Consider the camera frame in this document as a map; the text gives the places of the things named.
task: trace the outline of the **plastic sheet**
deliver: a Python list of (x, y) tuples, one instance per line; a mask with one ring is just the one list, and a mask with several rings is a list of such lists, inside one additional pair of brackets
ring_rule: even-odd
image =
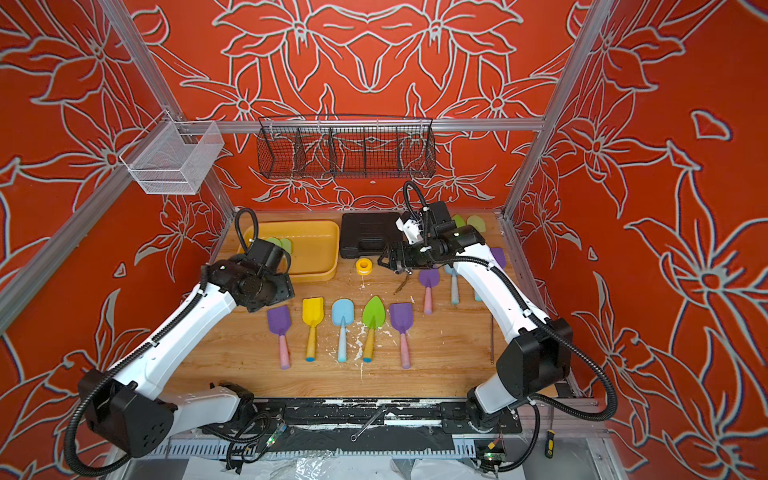
[[(525, 480), (522, 468), (498, 474), (500, 480)], [(411, 470), (411, 480), (482, 480), (495, 478), (482, 474), (456, 460), (416, 460)]]
[(314, 457), (270, 462), (262, 460), (243, 466), (238, 476), (224, 470), (224, 462), (190, 458), (183, 480), (402, 480), (392, 459), (384, 456), (334, 457), (331, 452)]

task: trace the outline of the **pink shovel handle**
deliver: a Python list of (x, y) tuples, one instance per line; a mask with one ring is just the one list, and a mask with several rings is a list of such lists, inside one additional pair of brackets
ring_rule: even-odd
[(432, 288), (430, 286), (424, 292), (424, 314), (432, 315)]
[(411, 368), (411, 354), (408, 351), (408, 337), (405, 333), (400, 334), (400, 362), (403, 369)]
[(288, 342), (286, 342), (286, 336), (280, 336), (280, 368), (288, 370), (290, 368), (290, 361), (288, 360)]

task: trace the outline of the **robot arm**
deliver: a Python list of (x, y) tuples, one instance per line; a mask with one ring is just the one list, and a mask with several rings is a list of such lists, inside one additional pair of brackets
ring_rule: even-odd
[[(293, 298), (288, 273), (277, 272), (286, 255), (282, 248), (255, 239), (245, 254), (208, 267), (189, 297), (147, 342), (107, 373), (93, 369), (78, 383), (85, 405), (80, 417), (88, 428), (128, 456), (141, 457), (168, 435), (252, 415), (253, 394), (231, 384), (183, 395), (163, 390), (189, 352), (235, 306), (255, 312)], [(80, 418), (73, 415), (71, 421), (77, 425)], [(72, 451), (65, 449), (71, 467), (78, 461)]]
[[(430, 219), (429, 231), (425, 233), (423, 219), (427, 215)], [(474, 227), (457, 228), (444, 202), (430, 204), (422, 208), (420, 214), (403, 214), (397, 221), (397, 227), (405, 234), (406, 240), (390, 245), (379, 258), (380, 266), (396, 273), (410, 274), (413, 270), (452, 263), (456, 273), (469, 281), (491, 310), (504, 333), (508, 345), (496, 363), (496, 374), (468, 393), (468, 410), (474, 417), (473, 425), (491, 425), (496, 412), (520, 400), (525, 401), (529, 394), (568, 374), (570, 351), (542, 332), (529, 318), (536, 315), (547, 322), (548, 315), (498, 268), (491, 249)], [(475, 261), (458, 261), (462, 257), (483, 261), (487, 266)], [(515, 299), (510, 288), (515, 289), (522, 303)], [(571, 327), (563, 319), (550, 322), (549, 326), (568, 341), (573, 336)]]

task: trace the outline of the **black tool case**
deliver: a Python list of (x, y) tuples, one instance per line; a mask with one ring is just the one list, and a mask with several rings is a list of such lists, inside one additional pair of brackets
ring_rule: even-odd
[(397, 212), (343, 214), (339, 255), (342, 258), (381, 255), (387, 244), (403, 239), (396, 225), (399, 217)]

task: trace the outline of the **black wire basket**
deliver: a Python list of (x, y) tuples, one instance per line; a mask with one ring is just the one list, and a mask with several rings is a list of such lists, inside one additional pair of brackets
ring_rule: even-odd
[(429, 178), (431, 118), (323, 115), (261, 117), (259, 173), (266, 178)]

